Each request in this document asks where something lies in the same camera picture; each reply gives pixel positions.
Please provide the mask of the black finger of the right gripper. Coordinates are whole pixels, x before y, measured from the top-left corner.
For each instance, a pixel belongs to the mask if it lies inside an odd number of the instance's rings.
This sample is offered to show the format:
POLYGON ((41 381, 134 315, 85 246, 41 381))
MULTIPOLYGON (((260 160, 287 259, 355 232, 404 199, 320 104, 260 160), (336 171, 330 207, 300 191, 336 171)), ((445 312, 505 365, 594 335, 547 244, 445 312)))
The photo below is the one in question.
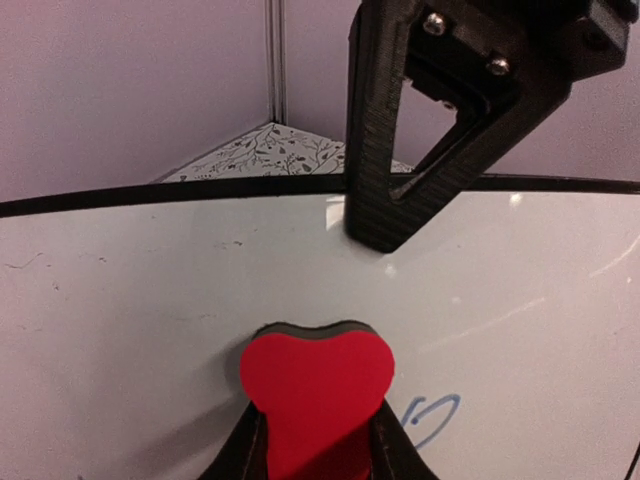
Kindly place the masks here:
POLYGON ((345 229, 397 250, 569 96, 564 66, 494 1, 365 1, 350 33, 345 229), (454 125, 404 184, 391 177, 405 81, 454 125))

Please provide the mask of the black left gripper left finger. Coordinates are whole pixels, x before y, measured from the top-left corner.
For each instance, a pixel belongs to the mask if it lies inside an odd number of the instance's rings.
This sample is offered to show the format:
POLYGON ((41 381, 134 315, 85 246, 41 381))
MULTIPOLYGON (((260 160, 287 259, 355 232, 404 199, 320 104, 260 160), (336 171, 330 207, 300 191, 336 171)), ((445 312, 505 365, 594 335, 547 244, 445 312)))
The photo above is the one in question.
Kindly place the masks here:
POLYGON ((250 402, 198 480, 267 480, 266 417, 250 402))

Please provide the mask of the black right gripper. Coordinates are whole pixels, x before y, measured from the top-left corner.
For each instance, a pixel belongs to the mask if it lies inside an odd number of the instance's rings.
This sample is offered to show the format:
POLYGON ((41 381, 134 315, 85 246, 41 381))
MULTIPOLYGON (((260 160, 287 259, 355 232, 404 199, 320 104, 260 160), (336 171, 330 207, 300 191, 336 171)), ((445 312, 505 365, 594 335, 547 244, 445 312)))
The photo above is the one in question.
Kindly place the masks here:
POLYGON ((624 66, 628 52, 626 1, 473 1, 511 31, 491 49, 506 57, 512 82, 550 76, 572 85, 624 66))

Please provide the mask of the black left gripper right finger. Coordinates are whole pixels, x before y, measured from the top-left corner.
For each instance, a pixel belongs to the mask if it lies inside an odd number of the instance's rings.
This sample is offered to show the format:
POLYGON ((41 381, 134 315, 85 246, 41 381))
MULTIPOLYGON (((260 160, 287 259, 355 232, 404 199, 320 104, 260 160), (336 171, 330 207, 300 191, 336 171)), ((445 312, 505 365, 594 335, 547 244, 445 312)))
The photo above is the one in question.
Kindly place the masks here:
POLYGON ((369 421, 372 480, 438 480, 386 400, 369 421))

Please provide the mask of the red whiteboard eraser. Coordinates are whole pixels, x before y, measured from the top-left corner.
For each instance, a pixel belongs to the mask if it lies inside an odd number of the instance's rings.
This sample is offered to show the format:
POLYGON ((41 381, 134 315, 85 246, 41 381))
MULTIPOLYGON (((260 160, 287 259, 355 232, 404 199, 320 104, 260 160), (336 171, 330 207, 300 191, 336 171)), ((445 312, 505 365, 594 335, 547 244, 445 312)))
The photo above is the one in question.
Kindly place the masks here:
POLYGON ((266 419, 268 478, 368 478, 370 422, 394 372, 388 343, 359 321, 259 329, 239 373, 266 419))

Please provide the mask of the white whiteboard black frame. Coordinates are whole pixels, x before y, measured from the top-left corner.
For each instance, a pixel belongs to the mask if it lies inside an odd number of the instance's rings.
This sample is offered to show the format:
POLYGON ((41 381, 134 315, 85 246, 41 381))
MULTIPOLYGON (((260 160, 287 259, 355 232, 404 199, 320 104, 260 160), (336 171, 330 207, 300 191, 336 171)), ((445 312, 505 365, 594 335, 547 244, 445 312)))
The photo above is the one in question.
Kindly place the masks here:
POLYGON ((265 324, 358 320, 443 479, 639 475, 639 187, 484 176, 396 252, 345 235, 338 175, 1 207, 1 475, 194 479, 265 324))

